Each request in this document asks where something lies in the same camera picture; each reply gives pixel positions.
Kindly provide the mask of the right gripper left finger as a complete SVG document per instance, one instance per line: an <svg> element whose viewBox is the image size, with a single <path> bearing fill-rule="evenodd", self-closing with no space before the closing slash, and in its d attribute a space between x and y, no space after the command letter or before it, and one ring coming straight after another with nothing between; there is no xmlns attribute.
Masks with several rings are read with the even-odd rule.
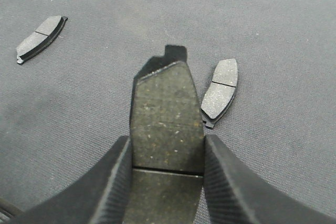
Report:
<svg viewBox="0 0 336 224"><path fill-rule="evenodd" d="M122 136L79 180L11 223L122 223L129 201L132 143Z"/></svg>

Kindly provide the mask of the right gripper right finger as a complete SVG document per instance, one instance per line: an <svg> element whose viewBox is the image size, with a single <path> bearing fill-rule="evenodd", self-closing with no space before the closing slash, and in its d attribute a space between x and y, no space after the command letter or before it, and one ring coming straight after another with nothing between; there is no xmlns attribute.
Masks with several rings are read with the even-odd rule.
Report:
<svg viewBox="0 0 336 224"><path fill-rule="evenodd" d="M211 223L335 223L260 178L216 135L205 137L204 190Z"/></svg>

